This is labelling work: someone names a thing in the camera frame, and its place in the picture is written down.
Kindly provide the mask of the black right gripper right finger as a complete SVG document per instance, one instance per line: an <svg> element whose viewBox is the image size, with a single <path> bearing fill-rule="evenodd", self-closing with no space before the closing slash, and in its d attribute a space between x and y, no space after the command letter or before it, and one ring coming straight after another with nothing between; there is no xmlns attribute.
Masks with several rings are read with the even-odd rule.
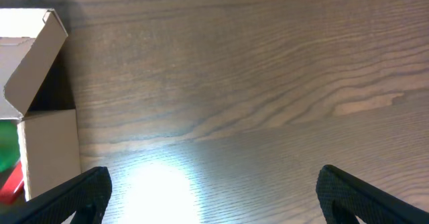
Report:
<svg viewBox="0 0 429 224"><path fill-rule="evenodd" d="M316 194L327 223L428 222L428 213L337 168L325 165L319 172Z"/></svg>

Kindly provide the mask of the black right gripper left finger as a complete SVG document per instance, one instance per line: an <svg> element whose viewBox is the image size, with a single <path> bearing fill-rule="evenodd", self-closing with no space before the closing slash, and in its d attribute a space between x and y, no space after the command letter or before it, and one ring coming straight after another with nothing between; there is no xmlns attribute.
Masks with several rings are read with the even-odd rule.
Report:
<svg viewBox="0 0 429 224"><path fill-rule="evenodd" d="M112 193L106 167L94 167L1 214L1 224L101 223Z"/></svg>

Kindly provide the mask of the green tape roll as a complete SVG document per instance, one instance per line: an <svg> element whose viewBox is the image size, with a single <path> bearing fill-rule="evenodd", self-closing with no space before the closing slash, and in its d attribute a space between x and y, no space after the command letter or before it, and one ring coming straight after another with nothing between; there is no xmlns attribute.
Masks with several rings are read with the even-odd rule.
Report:
<svg viewBox="0 0 429 224"><path fill-rule="evenodd" d="M1 121L1 172L15 166L20 158L17 126L11 121Z"/></svg>

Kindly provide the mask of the cardboard box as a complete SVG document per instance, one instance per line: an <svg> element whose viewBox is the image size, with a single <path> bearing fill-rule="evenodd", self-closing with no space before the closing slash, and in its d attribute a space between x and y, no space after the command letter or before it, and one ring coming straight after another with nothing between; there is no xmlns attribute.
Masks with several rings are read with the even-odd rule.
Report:
<svg viewBox="0 0 429 224"><path fill-rule="evenodd" d="M17 121L27 201L81 173L76 111L29 111L67 36L54 9L1 9L1 119Z"/></svg>

